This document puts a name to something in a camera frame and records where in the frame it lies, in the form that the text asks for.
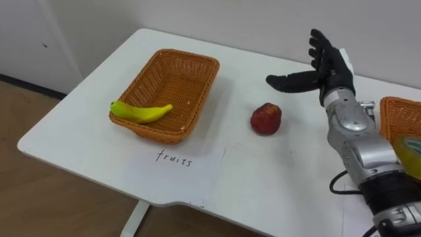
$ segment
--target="orange wicker basket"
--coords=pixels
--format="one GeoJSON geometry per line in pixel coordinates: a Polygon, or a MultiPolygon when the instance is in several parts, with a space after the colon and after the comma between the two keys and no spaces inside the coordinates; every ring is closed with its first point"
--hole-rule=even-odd
{"type": "Polygon", "coordinates": [[[111,112],[109,118],[144,138],[176,144],[193,130],[218,70],[219,62],[211,57],[161,49],[118,100],[136,107],[172,104],[173,110],[147,124],[123,120],[111,112]]]}
{"type": "Polygon", "coordinates": [[[421,103],[398,97],[380,101],[382,129],[380,134],[393,144],[399,134],[421,136],[421,103]]]}

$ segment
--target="white wall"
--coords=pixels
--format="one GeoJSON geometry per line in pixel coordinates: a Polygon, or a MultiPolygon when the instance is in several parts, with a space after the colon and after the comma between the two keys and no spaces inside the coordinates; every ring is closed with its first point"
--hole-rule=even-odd
{"type": "Polygon", "coordinates": [[[50,23],[37,1],[0,1],[0,74],[68,93],[82,75],[50,23]]]}
{"type": "Polygon", "coordinates": [[[318,28],[357,74],[421,88],[419,0],[49,2],[84,76],[141,27],[306,63],[318,28]]]}

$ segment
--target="white table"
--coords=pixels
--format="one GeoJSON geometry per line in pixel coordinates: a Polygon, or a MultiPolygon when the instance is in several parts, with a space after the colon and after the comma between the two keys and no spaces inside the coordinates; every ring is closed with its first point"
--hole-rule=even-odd
{"type": "MultiPolygon", "coordinates": [[[[202,211],[273,236],[341,236],[343,197],[331,194],[328,184],[344,167],[327,143],[318,92],[284,94],[265,82],[268,74],[311,69],[302,63],[142,29],[37,123],[19,141],[19,150],[143,200],[122,233],[133,234],[148,203],[173,203],[158,196],[153,181],[142,180],[133,159],[125,156],[132,147],[156,144],[112,124],[107,114],[109,103],[162,48],[220,61],[199,121],[185,141],[226,148],[216,188],[202,211]],[[249,128],[249,117],[266,102],[281,107],[282,126],[274,136],[262,137],[249,128]]],[[[378,103],[388,95],[421,100],[420,90],[359,76],[355,87],[360,100],[378,103]]]]}

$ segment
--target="red apple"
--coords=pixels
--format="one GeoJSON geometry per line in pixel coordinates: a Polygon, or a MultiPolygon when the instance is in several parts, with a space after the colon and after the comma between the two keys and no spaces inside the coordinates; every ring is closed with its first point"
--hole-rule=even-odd
{"type": "Polygon", "coordinates": [[[281,109],[271,103],[265,103],[253,112],[250,118],[251,127],[261,135],[272,135],[281,125],[281,109]]]}

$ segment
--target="yellow banana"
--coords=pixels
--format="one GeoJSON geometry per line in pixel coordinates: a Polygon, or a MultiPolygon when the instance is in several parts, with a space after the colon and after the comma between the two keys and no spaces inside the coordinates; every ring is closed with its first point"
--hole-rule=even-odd
{"type": "Polygon", "coordinates": [[[172,105],[153,108],[139,108],[121,101],[111,103],[111,112],[114,116],[135,123],[147,123],[160,119],[172,110],[172,105]]]}

